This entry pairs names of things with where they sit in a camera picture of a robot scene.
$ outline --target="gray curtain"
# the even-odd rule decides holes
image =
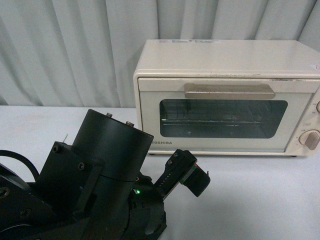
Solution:
[[[135,107],[147,39],[298,40],[317,0],[0,0],[0,105]]]

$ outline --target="glass window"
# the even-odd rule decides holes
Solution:
[[[269,139],[287,106],[284,100],[164,99],[160,133],[167,138]]]

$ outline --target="toshiba logo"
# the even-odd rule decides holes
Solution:
[[[152,144],[172,144],[170,141],[153,141]]]

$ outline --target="toaster oven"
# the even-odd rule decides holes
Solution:
[[[291,40],[147,40],[133,76],[150,154],[314,154],[320,53]]]

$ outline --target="dial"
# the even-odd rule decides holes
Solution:
[[[306,131],[299,137],[299,142],[310,150],[315,150],[320,142],[320,132],[314,129]]]

